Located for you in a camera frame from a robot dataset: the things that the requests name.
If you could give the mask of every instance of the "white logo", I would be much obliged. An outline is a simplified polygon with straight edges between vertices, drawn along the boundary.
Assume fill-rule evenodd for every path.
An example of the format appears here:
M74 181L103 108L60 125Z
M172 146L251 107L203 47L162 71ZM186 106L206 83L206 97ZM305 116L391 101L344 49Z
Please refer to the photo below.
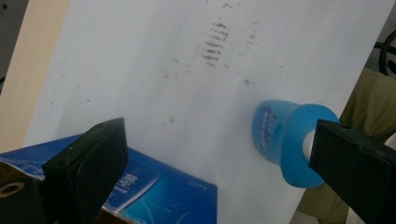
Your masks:
M132 184L135 184L136 180L138 179L139 178L137 178L137 176L135 175L126 174L126 176L124 176L121 180L119 180L119 183L123 187L128 187Z

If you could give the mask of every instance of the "white board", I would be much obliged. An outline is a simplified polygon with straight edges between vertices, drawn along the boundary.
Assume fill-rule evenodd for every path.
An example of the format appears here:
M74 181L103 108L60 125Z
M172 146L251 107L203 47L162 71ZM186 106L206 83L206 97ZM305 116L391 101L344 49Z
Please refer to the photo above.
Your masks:
M394 0L71 0L25 145L125 117L130 147L219 187L219 223L289 223L259 102L340 115Z

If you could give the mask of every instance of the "dark stain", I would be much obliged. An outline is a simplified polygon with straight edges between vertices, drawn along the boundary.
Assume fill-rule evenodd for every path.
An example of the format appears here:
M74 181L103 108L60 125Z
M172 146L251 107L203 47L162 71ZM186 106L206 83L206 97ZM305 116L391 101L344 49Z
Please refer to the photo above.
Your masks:
M205 58L205 59L207 59L208 61L218 61L219 60L219 58L216 58L216 57L213 57L213 56L211 56L211 55L205 55L205 54L203 54L203 53L201 53L201 56L203 57L203 58Z
M208 52L208 53L216 53L216 51L213 50L213 49L207 49L206 52Z
M221 37L218 37L218 36L215 36L215 35L212 35L210 37L212 37L213 39L217 39L217 40L222 40L222 41L225 40L224 38L221 38Z
M226 8L226 7L233 8L233 7L232 7L230 4L228 4L228 3L224 4L224 6L223 6L223 8Z
M210 46L210 47L213 47L213 48L223 48L223 46L222 45L220 45L220 44L215 44L215 43L212 43L212 42L209 42L209 41L206 41L205 42L208 46Z
M223 38L221 39L221 40L223 40L223 41L225 41L225 40L227 39L227 37L228 37L228 33L227 33L227 32L224 32L224 31L220 31L220 30L217 30L217 29L209 29L209 31L213 31L214 33L223 35Z
M220 28L227 28L227 26L225 26L223 23L213 23L213 24Z

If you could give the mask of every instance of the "wooden surface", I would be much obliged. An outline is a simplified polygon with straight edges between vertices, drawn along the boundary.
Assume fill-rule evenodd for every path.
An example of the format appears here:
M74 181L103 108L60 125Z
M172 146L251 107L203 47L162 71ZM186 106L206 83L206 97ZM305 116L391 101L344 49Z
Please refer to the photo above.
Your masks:
M58 40L68 0L30 0L0 95L0 152L22 146Z

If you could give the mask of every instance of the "bottle label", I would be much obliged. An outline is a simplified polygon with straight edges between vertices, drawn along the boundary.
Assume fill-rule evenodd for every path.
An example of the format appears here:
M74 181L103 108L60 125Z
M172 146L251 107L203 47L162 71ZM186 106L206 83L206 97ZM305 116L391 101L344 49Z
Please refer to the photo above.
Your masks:
M266 154L270 146L276 116L274 115L273 108L270 106L265 106L262 110L262 153Z

